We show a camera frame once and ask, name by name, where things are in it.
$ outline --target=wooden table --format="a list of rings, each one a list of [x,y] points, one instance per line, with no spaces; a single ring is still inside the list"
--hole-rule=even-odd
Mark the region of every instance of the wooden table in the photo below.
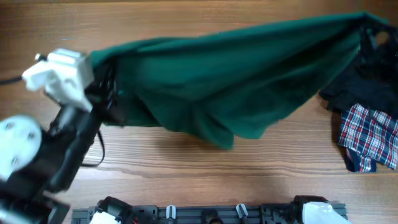
[[[362,10],[398,22],[394,0],[31,2],[0,4],[0,78],[22,74],[37,52],[57,47],[90,52],[131,40]],[[158,206],[254,205],[322,195],[347,203],[354,223],[398,223],[397,174],[383,166],[377,174],[348,172],[332,141],[340,118],[324,105],[314,96],[262,139],[236,138],[232,151],[162,128],[103,127],[105,161],[80,169],[70,190],[58,196],[73,208],[85,208],[109,195]],[[46,126],[57,111],[42,93],[25,90],[24,83],[0,87],[0,119],[25,113]],[[100,155],[96,142],[88,160]]]

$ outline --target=white robot part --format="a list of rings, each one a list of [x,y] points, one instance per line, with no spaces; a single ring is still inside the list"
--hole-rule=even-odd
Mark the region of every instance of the white robot part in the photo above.
[[[306,203],[302,212],[304,224],[352,224],[325,202]]]
[[[96,212],[90,224],[120,224],[120,222],[116,221],[116,217],[106,212]]]
[[[31,117],[12,116],[0,122],[0,180],[30,163],[42,142],[40,125]]]
[[[71,50],[57,49],[47,57],[36,55],[39,62],[22,77],[26,88],[37,91],[44,86],[45,92],[61,104],[91,111],[93,105],[85,96],[85,88],[94,81],[89,56]]]

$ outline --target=white circular joint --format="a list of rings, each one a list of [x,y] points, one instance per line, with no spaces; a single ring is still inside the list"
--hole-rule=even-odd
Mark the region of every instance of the white circular joint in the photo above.
[[[30,116],[16,115],[0,122],[0,180],[29,164],[42,143],[40,125]]]

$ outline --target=wire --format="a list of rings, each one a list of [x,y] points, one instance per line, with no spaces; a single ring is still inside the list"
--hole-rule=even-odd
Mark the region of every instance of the wire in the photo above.
[[[102,134],[101,134],[100,130],[98,130],[97,134],[98,134],[99,143],[101,143],[101,147],[102,147],[102,159],[97,164],[82,164],[81,167],[98,167],[104,161],[104,158],[105,158],[105,143],[104,143],[104,139],[102,138]]]
[[[13,83],[19,82],[21,80],[22,80],[22,77],[15,77],[15,78],[7,79],[7,80],[0,80],[0,85],[13,84]]]

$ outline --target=screw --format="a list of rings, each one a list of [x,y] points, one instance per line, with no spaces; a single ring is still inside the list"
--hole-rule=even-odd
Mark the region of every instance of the screw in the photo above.
[[[31,139],[35,138],[35,134],[34,134],[34,133],[29,133],[29,135],[27,136],[27,138],[28,138],[29,140],[31,140]]]
[[[10,130],[14,127],[14,123],[8,123],[6,124],[6,130]]]
[[[18,157],[14,157],[14,158],[12,159],[12,161],[11,161],[11,165],[13,165],[13,166],[18,165],[18,163],[19,163]]]
[[[47,61],[47,56],[42,55],[42,54],[36,54],[35,60],[38,61],[38,62],[41,61],[41,60]]]

